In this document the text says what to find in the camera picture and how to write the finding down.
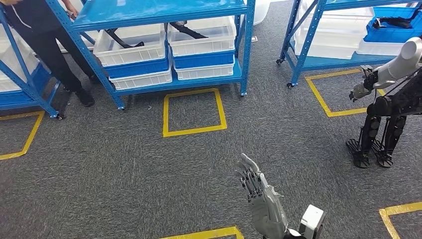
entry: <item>black shoe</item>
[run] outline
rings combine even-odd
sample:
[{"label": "black shoe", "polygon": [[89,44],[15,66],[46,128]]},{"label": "black shoe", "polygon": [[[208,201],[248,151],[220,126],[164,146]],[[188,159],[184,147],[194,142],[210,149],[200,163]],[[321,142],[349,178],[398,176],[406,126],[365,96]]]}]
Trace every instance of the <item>black shoe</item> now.
[{"label": "black shoe", "polygon": [[81,104],[85,107],[90,107],[95,104],[94,98],[90,95],[90,93],[86,92],[84,89],[80,89],[78,91],[75,91],[76,96],[79,98],[79,101],[81,101]]},{"label": "black shoe", "polygon": [[90,82],[91,84],[101,84],[101,81],[98,79],[98,77],[96,75],[90,76]]}]

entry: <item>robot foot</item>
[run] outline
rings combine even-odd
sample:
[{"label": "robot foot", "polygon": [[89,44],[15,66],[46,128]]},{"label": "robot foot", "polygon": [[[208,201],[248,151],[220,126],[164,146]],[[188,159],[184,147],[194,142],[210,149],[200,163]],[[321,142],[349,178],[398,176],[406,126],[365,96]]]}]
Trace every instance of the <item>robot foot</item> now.
[{"label": "robot foot", "polygon": [[386,154],[385,148],[379,140],[375,140],[372,144],[372,151],[374,152],[375,157],[377,157],[377,162],[381,167],[390,168],[393,166],[391,156]]},{"label": "robot foot", "polygon": [[346,142],[346,145],[350,154],[353,156],[353,164],[358,168],[368,168],[369,158],[368,156],[363,155],[359,142],[355,139],[349,139]]}]

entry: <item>yellow floor tape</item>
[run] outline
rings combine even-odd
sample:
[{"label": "yellow floor tape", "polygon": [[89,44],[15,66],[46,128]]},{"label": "yellow floor tape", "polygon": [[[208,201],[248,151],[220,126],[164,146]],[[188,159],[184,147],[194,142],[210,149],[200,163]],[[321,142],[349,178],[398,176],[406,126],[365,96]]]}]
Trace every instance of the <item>yellow floor tape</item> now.
[{"label": "yellow floor tape", "polygon": [[[316,99],[318,100],[319,104],[322,106],[322,109],[324,109],[324,111],[325,111],[325,113],[327,114],[328,117],[348,116],[348,115],[365,113],[366,108],[332,112],[329,109],[328,105],[325,103],[324,99],[322,98],[321,94],[319,93],[319,91],[315,87],[312,80],[323,79],[323,78],[334,77],[334,76],[342,76],[342,75],[347,75],[347,74],[355,74],[355,73],[359,73],[359,72],[360,72],[360,70],[354,69],[354,70],[339,71],[339,72],[333,72],[333,73],[316,75],[316,76],[305,76],[306,82],[308,83],[308,85],[311,88],[312,92],[314,93]],[[381,96],[385,95],[385,92],[383,90],[378,90],[378,92],[381,94]]]},{"label": "yellow floor tape", "polygon": [[244,239],[242,233],[239,231],[239,229],[237,229],[237,227],[221,228],[161,239],[212,239],[226,236],[236,236],[236,239]]},{"label": "yellow floor tape", "polygon": [[391,235],[392,239],[400,239],[399,234],[393,226],[393,223],[390,220],[391,215],[397,215],[401,213],[411,213],[415,211],[422,210],[422,202],[410,203],[404,205],[398,205],[393,207],[382,208],[379,210],[380,216],[387,228],[388,232]]},{"label": "yellow floor tape", "polygon": [[41,121],[42,121],[42,118],[44,117],[44,114],[45,114],[45,111],[37,111],[37,112],[31,112],[31,113],[26,113],[26,114],[18,114],[18,115],[0,117],[0,120],[12,120],[12,119],[17,119],[17,118],[38,116],[37,120],[35,121],[34,127],[32,127],[31,133],[29,134],[29,137],[26,140],[26,143],[23,146],[22,150],[20,152],[16,152],[16,153],[8,153],[8,154],[0,155],[0,160],[16,158],[16,157],[22,156],[22,155],[26,154],[26,152],[28,152],[29,146],[31,146],[31,143],[34,140],[35,134],[37,133],[38,127],[41,124]]},{"label": "yellow floor tape", "polygon": [[[191,128],[191,129],[184,129],[184,130],[178,130],[178,131],[169,131],[169,99],[170,98],[180,97],[180,96],[189,96],[189,95],[195,95],[195,94],[203,94],[203,93],[209,93],[209,92],[214,92],[215,94],[215,100],[217,101],[218,115],[220,117],[220,125],[201,127],[201,128]],[[166,95],[166,97],[164,97],[163,137],[178,136],[178,135],[193,134],[193,133],[203,133],[203,132],[209,132],[209,131],[215,131],[215,130],[222,130],[226,128],[227,128],[227,122],[225,120],[223,103],[221,101],[220,92],[218,91],[217,88],[168,94]]]}]

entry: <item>black pants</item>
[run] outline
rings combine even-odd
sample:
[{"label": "black pants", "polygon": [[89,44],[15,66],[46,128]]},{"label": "black pants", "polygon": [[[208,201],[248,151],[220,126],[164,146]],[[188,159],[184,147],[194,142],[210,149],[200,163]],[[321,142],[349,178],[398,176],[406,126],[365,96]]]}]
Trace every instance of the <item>black pants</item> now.
[{"label": "black pants", "polygon": [[70,70],[56,39],[62,43],[87,76],[91,77],[95,75],[63,27],[45,33],[35,34],[25,31],[22,33],[19,32],[19,34],[47,65],[52,75],[65,85],[68,90],[77,91],[82,88],[82,85],[81,81]]}]

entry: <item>person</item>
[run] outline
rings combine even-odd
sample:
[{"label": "person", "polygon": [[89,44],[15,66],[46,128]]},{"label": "person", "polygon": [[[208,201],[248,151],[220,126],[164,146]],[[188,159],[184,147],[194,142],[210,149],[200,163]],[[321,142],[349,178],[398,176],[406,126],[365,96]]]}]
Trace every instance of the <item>person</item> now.
[{"label": "person", "polygon": [[[78,15],[70,0],[61,1],[69,12]],[[95,103],[93,97],[82,88],[81,81],[70,70],[56,39],[71,54],[91,83],[99,83],[99,80],[47,2],[45,0],[0,0],[0,2],[9,25],[35,51],[51,70],[52,75],[60,80],[67,90],[75,92],[83,106],[92,106]]]}]

